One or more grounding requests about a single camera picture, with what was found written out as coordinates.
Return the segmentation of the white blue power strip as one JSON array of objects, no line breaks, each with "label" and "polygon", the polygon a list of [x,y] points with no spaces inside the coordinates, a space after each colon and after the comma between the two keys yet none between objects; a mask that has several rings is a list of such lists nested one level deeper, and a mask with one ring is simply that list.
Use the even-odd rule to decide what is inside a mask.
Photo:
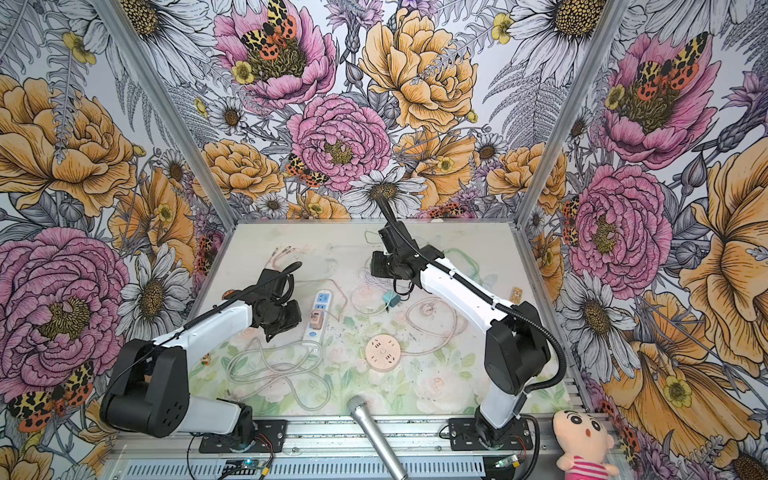
[{"label": "white blue power strip", "polygon": [[330,319],[332,302],[333,294],[330,290],[322,289],[315,293],[305,316],[304,340],[321,342],[324,328]]}]

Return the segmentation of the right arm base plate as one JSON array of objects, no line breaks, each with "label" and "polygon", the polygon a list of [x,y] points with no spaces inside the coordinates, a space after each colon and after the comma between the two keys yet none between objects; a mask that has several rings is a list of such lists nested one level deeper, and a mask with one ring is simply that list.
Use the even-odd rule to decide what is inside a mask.
[{"label": "right arm base plate", "polygon": [[522,451],[533,448],[532,431],[526,420],[511,420],[493,428],[481,418],[451,418],[448,436],[453,451]]}]

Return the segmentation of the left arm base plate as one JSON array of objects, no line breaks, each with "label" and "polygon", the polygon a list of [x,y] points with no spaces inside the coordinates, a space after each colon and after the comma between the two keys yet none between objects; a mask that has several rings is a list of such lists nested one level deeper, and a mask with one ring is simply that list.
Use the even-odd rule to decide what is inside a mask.
[{"label": "left arm base plate", "polygon": [[255,438],[238,442],[231,436],[205,434],[198,451],[201,454],[281,453],[286,440],[287,420],[258,419],[254,421]]}]

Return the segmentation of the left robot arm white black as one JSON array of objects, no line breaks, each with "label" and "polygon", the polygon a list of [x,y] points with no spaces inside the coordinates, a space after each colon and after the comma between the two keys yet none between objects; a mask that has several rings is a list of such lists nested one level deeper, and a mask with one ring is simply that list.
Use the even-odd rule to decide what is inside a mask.
[{"label": "left robot arm white black", "polygon": [[181,327],[128,341],[102,398],[101,420],[118,431],[154,438],[196,433],[218,436],[237,449],[249,446],[256,438],[251,407],[192,395],[189,374],[206,354],[248,328],[262,330],[271,341],[297,327],[302,315],[292,294],[301,265],[265,269],[255,284],[228,292]]}]

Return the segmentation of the pink plug charger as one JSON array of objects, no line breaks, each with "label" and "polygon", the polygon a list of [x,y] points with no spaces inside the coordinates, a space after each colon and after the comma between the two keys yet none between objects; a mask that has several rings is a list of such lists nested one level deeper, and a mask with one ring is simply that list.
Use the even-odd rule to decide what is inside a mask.
[{"label": "pink plug charger", "polygon": [[325,311],[321,308],[315,308],[310,312],[310,323],[318,328],[324,321]]}]

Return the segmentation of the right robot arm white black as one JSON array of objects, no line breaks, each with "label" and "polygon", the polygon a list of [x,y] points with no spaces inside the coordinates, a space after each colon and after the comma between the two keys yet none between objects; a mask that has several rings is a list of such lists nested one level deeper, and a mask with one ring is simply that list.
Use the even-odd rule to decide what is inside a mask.
[{"label": "right robot arm white black", "polygon": [[491,387],[475,413],[475,430],[487,449],[498,449],[522,423],[523,407],[535,391],[559,384],[567,373],[562,344],[542,325],[529,302],[513,304],[460,272],[432,245],[420,247],[387,199],[375,203],[385,218],[371,274],[394,283],[407,281],[439,297],[485,334],[484,369]]}]

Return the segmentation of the round pink socket hub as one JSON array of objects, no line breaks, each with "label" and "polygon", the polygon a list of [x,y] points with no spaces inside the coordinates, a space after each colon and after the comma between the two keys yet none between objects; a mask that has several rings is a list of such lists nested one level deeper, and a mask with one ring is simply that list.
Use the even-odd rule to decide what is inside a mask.
[{"label": "round pink socket hub", "polygon": [[400,343],[388,334],[379,334],[371,338],[365,346],[364,359],[378,372],[395,369],[402,358]]}]

